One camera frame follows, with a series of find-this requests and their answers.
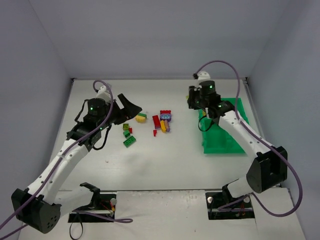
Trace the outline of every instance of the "purple toy piece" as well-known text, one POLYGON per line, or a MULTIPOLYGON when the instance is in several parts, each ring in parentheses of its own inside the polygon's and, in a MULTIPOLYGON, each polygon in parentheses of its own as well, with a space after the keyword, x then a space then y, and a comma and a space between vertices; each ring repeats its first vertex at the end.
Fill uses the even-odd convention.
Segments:
POLYGON ((168 122, 171 121, 171 114, 170 113, 162 113, 160 114, 160 119, 161 120, 167 120, 168 122))

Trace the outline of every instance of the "green tray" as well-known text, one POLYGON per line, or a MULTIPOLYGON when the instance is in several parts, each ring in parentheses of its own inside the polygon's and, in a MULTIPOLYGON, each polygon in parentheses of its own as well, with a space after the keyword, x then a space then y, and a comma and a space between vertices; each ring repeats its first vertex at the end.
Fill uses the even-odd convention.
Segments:
MULTIPOLYGON (((236 102, 235 98, 221 98, 223 101, 229 101, 233 105, 236 102)), ((244 106, 241 99, 238 99, 237 105, 238 111, 243 119, 249 124, 246 116, 244 106)), ((203 111, 199 110, 199 119, 203 116, 203 111)), ((207 129, 211 123, 211 120, 204 118, 200 122, 201 129, 207 129)), ((202 132, 202 146, 205 154, 243 154, 245 151, 241 146, 229 135, 225 130, 216 124, 208 131, 202 132)))

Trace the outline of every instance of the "white backdrop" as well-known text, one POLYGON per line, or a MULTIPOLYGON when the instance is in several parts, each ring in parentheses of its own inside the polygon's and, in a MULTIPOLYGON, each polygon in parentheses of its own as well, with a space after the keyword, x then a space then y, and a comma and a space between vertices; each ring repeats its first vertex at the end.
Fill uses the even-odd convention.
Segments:
POLYGON ((249 76, 289 0, 30 2, 72 77, 185 79, 249 76))

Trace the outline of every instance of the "yellow lego brick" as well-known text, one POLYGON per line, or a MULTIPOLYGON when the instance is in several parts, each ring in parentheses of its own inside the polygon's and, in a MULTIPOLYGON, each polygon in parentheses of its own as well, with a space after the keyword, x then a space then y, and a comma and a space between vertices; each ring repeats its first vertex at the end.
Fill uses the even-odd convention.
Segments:
POLYGON ((167 130, 166 130, 166 125, 165 125, 165 121, 161 120, 160 121, 160 126, 161 126, 161 131, 163 133, 165 133, 167 130))
POLYGON ((135 120, 138 122, 138 123, 145 123, 146 122, 146 118, 144 116, 135 116, 135 120))

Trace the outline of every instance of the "cable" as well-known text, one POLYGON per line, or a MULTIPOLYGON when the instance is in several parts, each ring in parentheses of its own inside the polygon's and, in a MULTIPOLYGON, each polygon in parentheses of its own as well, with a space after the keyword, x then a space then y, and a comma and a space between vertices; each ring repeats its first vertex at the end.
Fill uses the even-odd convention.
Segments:
POLYGON ((81 219, 81 217, 80 217, 80 214, 77 212, 75 218, 73 219, 73 221, 72 221, 72 223, 71 223, 71 225, 70 225, 70 227, 69 227, 69 236, 70 236, 70 238, 71 238, 72 240, 79 240, 79 239, 82 237, 82 234, 84 234, 84 225, 82 224, 82 219, 81 219), (74 237, 71 235, 71 227, 72 227, 72 224, 74 224, 74 220, 75 220, 76 218, 79 219, 79 223, 80 223, 80 225, 81 225, 81 235, 80 235, 78 238, 74 238, 74 237))
POLYGON ((121 218, 121 219, 113 219, 111 217, 107 217, 107 216, 101 216, 99 214, 95 214, 92 212, 88 212, 88 211, 80 211, 80 210, 73 210, 74 213, 79 213, 79 214, 88 214, 91 216, 94 216, 96 218, 100 218, 100 219, 104 219, 110 222, 115 222, 115 223, 120 223, 120 224, 129 224, 132 223, 134 220, 131 218, 121 218))
POLYGON ((25 225, 22 225, 21 227, 18 227, 16 230, 14 230, 14 231, 10 232, 9 234, 1 237, 0 240, 4 240, 4 239, 10 237, 11 235, 15 234, 16 232, 19 232, 21 229, 24 229, 26 226, 28 226, 28 224, 25 224, 25 225))
POLYGON ((206 130, 202 130, 201 127, 199 126, 199 124, 200 124, 201 120, 204 119, 204 118, 206 118, 206 117, 207 117, 206 115, 205 115, 205 116, 202 116, 202 117, 199 119, 199 121, 198 121, 198 129, 199 129, 201 132, 206 132, 206 131, 208 131, 208 130, 212 127, 212 125, 215 124, 215 122, 211 120, 210 125, 208 126, 208 128, 207 128, 206 130))
MULTIPOLYGON (((114 97, 113 94, 111 92, 110 87, 101 80, 95 80, 93 82, 93 88, 96 89, 96 83, 102 83, 103 85, 105 85, 105 87, 108 89, 109 94, 110 94, 110 109, 109 112, 107 114, 107 116, 105 117, 105 119, 103 120, 103 122, 97 126, 94 130, 92 130, 91 132, 87 133, 86 135, 80 137, 77 141, 75 141, 74 143, 72 143, 69 147, 66 148, 66 150, 62 153, 62 156, 64 157, 69 151, 70 149, 72 149, 76 144, 80 143, 83 140, 86 140, 88 137, 90 137, 93 133, 95 133, 98 129, 100 129, 109 119, 113 107, 114 107, 114 97)), ((26 207, 33 199, 36 198, 36 196, 40 193, 40 191, 45 187, 45 185, 47 184, 47 182, 49 181, 49 179, 51 178, 51 176, 54 174, 55 170, 58 168, 58 166, 60 165, 60 163, 62 162, 63 158, 59 157, 58 161, 56 162, 56 164, 54 165, 54 167, 51 169, 50 173, 48 174, 48 176, 45 178, 45 180, 43 181, 42 185, 39 187, 39 189, 37 191, 35 191, 35 193, 27 200, 25 201, 24 204, 22 204, 16 211, 14 211, 14 213, 12 213, 1 225, 0 225, 0 230, 17 214, 19 214, 21 212, 21 210, 26 207)))
POLYGON ((109 133, 109 131, 111 130, 111 127, 112 127, 112 125, 110 124, 109 127, 108 127, 108 128, 106 129, 106 131, 105 131, 105 136, 104 136, 104 140, 103 140, 102 146, 101 146, 101 147, 95 147, 95 146, 93 146, 92 148, 93 148, 94 150, 99 151, 99 150, 101 150, 101 149, 103 149, 103 148, 105 147, 106 142, 107 142, 107 138, 108 138, 108 133, 109 133))
POLYGON ((78 119, 80 118, 80 115, 81 115, 82 112, 84 111, 85 104, 86 104, 86 102, 88 102, 88 101, 89 101, 89 99, 85 99, 85 100, 84 100, 80 112, 78 113, 78 115, 77 115, 77 116, 75 117, 75 119, 74 119, 74 121, 75 121, 77 124, 79 123, 78 119))
POLYGON ((266 146, 268 149, 270 149, 274 154, 276 154, 284 163, 285 165, 287 165, 287 167, 290 169, 290 171, 292 172, 296 183, 298 185, 298 189, 299 189, 299 196, 298 196, 298 200, 296 201, 296 204, 293 206, 293 208, 285 213, 273 213, 271 211, 269 211, 263 204, 262 202, 258 199, 258 197, 256 196, 255 193, 251 193, 255 199, 258 201, 258 203, 261 205, 261 207, 271 216, 274 217, 286 217, 289 216, 290 214, 294 213, 300 206, 301 202, 302 202, 302 198, 303 198, 303 189, 302 189, 302 183, 301 180, 297 174, 297 172, 295 171, 295 169, 292 167, 292 165, 288 162, 288 160, 285 159, 285 157, 283 157, 277 150, 275 150, 272 146, 270 146, 269 144, 267 144, 263 139, 260 139, 254 132, 252 132, 241 120, 240 120, 240 116, 238 113, 238 99, 239 99, 239 94, 240 94, 240 77, 239 74, 237 72, 237 70, 235 69, 235 67, 233 65, 231 65, 230 63, 228 63, 227 61, 223 61, 223 60, 213 60, 213 61, 209 61, 206 64, 202 65, 198 71, 196 71, 195 74, 198 74, 205 66, 212 64, 212 63, 223 63, 228 65, 229 67, 232 68, 232 70, 235 73, 237 82, 238 82, 238 87, 237 87, 237 91, 236 91, 236 96, 235 96, 235 104, 234 104, 234 111, 235 111, 235 115, 236 118, 238 119, 238 121, 240 121, 240 124, 243 126, 243 128, 250 134, 252 135, 255 139, 257 139, 260 143, 262 143, 264 146, 266 146))

